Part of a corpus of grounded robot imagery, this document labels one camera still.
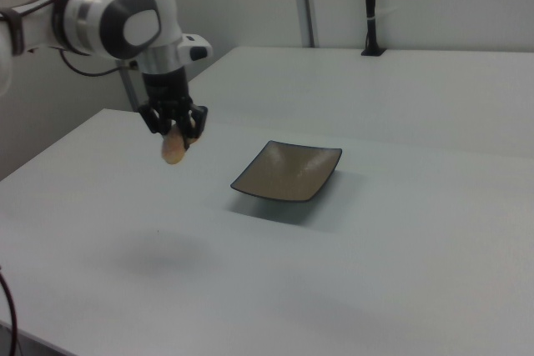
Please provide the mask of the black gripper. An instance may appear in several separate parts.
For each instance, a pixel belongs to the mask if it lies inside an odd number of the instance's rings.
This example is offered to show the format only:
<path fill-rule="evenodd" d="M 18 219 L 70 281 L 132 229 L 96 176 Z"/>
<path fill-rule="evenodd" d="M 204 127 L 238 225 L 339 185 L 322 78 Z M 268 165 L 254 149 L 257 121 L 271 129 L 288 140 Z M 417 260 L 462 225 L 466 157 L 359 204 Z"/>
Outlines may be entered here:
<path fill-rule="evenodd" d="M 204 132 L 208 108 L 192 104 L 185 68 L 170 73 L 142 73 L 148 101 L 138 108 L 138 113 L 151 133 L 166 135 L 168 120 L 179 120 L 179 131 L 184 149 L 196 142 Z"/>

